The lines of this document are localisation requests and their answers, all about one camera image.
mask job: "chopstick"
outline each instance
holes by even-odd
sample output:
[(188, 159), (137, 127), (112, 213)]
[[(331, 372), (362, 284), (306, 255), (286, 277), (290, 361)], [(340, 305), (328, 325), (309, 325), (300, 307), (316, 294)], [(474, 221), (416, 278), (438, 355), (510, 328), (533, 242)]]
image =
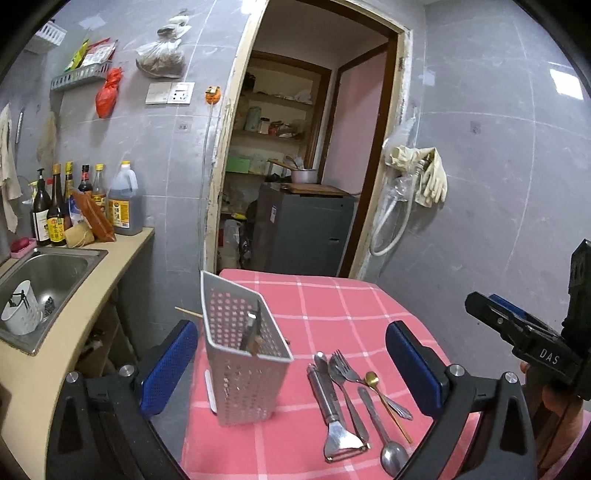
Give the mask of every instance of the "chopstick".
[(182, 309), (181, 307), (175, 307), (176, 310), (183, 312), (183, 313), (188, 313), (189, 315), (193, 315), (194, 317), (199, 317), (199, 318), (203, 318), (203, 315), (201, 315), (200, 313), (197, 312), (191, 312), (191, 310), (186, 310), (186, 309)]

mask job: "electrical outlet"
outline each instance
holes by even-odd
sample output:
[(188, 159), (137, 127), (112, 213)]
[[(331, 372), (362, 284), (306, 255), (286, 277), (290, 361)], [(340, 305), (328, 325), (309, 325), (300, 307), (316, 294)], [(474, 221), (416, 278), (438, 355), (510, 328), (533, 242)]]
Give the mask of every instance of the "electrical outlet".
[(190, 104), (194, 87), (195, 82), (173, 82), (167, 103)]

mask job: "gold spoon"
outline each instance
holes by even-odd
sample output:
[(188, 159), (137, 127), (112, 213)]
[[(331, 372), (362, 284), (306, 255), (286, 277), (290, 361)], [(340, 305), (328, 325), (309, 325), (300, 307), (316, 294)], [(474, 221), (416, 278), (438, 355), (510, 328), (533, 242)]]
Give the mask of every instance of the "gold spoon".
[(392, 418), (392, 420), (394, 421), (394, 423), (400, 429), (400, 431), (404, 435), (404, 438), (406, 438), (406, 440), (407, 440), (407, 442), (409, 444), (412, 444), (413, 439), (408, 434), (408, 432), (406, 431), (406, 429), (404, 428), (404, 426), (398, 421), (398, 419), (396, 417), (396, 414), (388, 406), (388, 404), (384, 400), (384, 397), (382, 396), (381, 392), (378, 390), (378, 384), (379, 384), (378, 374), (376, 372), (372, 372), (372, 371), (367, 372), (365, 374), (365, 382), (367, 383), (367, 386), (369, 388), (371, 388), (374, 392), (376, 392), (378, 394), (379, 399), (382, 401), (382, 405), (384, 406), (384, 408), (386, 409), (386, 411), (388, 412), (388, 414), (390, 415), (390, 417)]

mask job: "gray tile wall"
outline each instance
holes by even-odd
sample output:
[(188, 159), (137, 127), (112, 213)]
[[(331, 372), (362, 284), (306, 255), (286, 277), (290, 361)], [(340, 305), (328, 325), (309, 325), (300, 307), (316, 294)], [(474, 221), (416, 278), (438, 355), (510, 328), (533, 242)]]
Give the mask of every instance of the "gray tile wall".
[[(360, 3), (414, 31), (411, 103), (420, 105), (424, 8), (415, 0)], [(126, 158), (132, 161), (144, 187), (145, 224), (155, 227), (155, 238), (121, 282), (125, 317), (140, 353), (161, 341), (178, 321), (175, 305), (200, 309), (204, 197), (209, 190), (210, 159), (223, 103), (213, 110), (210, 147), (203, 168), (209, 107), (202, 101), (202, 94), (209, 85), (219, 85), (225, 91), (248, 19), (242, 6), (242, 0), (72, 0), (56, 15), (57, 23), (69, 32), (64, 41), (67, 44), (46, 56), (23, 53), (11, 71), (12, 80), (5, 80), (0, 87), (0, 100), (3, 91), (12, 100), (22, 99), (15, 105), (13, 117), (18, 118), (21, 105), (27, 107), (18, 169), (34, 178), (35, 149), (49, 110), (47, 85), (84, 38), (78, 22), (100, 15), (106, 25), (92, 32), (92, 38), (119, 39), (113, 63), (124, 68), (124, 78), (111, 118), (96, 116), (94, 98), (100, 83), (68, 91), (54, 104), (60, 112), (59, 161), (72, 159), (78, 169), (83, 163), (104, 163), (109, 182)], [(134, 49), (154, 41), (157, 28), (181, 8), (189, 9), (193, 26), (183, 37), (183, 50), (190, 60), (185, 79), (195, 82), (193, 100), (189, 106), (146, 106), (150, 80), (136, 69)], [(181, 129), (181, 124), (190, 125), (190, 129)]]
[(510, 0), (426, 7), (419, 147), (439, 149), (449, 194), (415, 205), (380, 285), (476, 375), (516, 370), (510, 348), (468, 316), (473, 290), (498, 293), (560, 330), (570, 255), (591, 236), (591, 100), (557, 93), (574, 75), (550, 36)]

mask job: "power cord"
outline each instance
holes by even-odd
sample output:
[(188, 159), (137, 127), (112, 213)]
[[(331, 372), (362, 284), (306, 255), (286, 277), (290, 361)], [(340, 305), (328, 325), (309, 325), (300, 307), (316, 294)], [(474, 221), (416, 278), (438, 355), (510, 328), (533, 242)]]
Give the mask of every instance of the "power cord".
[(205, 101), (209, 104), (209, 116), (207, 118), (207, 127), (205, 128), (205, 138), (203, 139), (203, 155), (201, 162), (201, 185), (199, 187), (199, 203), (197, 204), (197, 238), (202, 240), (201, 256), (199, 259), (199, 270), (203, 270), (205, 264), (205, 251), (203, 249), (203, 241), (205, 236), (205, 229), (207, 222), (202, 218), (202, 203), (203, 203), (203, 185), (205, 183), (205, 164), (207, 155), (207, 139), (209, 138), (209, 129), (212, 125), (213, 106), (220, 101), (222, 91), (220, 87), (209, 87), (205, 90)]

